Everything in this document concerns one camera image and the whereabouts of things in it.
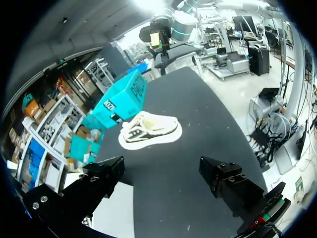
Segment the ceiling light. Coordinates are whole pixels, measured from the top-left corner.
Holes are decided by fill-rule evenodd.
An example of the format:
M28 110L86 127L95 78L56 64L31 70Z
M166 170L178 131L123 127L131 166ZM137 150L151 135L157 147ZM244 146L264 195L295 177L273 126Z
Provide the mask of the ceiling light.
M134 0L138 7L144 10L157 10L163 7L162 0Z

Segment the yellow object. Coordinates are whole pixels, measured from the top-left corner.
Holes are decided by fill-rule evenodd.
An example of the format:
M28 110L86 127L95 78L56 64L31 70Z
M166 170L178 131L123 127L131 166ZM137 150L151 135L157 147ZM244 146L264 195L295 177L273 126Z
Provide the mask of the yellow object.
M150 34L151 46L159 46L159 32Z

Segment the ceiling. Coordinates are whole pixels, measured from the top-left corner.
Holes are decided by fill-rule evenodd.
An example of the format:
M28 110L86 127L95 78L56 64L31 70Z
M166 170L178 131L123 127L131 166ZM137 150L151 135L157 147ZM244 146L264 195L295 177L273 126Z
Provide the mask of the ceiling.
M57 0L25 40L11 72L5 103L12 103L20 88L59 59L103 47L150 18L151 12L139 8L134 0Z
M108 35L113 28L125 25L125 19L131 16L138 19L131 22L133 27L149 19L151 14L139 9L133 0L59 0L30 34L26 47L51 39L62 43L80 35ZM68 19L65 24L62 23L64 17ZM121 33L128 29L120 28Z

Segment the shoe sole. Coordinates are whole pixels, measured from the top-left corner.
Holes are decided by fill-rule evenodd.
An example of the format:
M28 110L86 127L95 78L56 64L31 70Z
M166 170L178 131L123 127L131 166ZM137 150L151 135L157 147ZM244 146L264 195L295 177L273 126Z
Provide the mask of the shoe sole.
M125 141L125 139L123 138L123 134L121 133L119 135L118 140L120 145L126 150L139 150L151 145L166 144L166 143L174 142L181 137L182 133L183 133L182 126L180 123L178 123L176 130L167 135L161 135L161 136L154 137L148 140L128 143Z

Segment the teal box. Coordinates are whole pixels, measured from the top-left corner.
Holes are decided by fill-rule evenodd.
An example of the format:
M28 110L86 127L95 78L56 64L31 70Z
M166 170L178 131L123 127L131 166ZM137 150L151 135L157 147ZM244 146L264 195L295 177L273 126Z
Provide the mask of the teal box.
M83 119L82 124L88 129L98 129L101 131L105 131L106 127L101 124L101 122L92 114L87 114Z
M100 144L88 141L77 135L71 137L70 151L67 157L74 158L82 163L95 162L100 149ZM84 155L89 153L88 161L84 162Z
M143 109L147 81L135 70L117 81L100 99L93 115L106 128L129 119Z

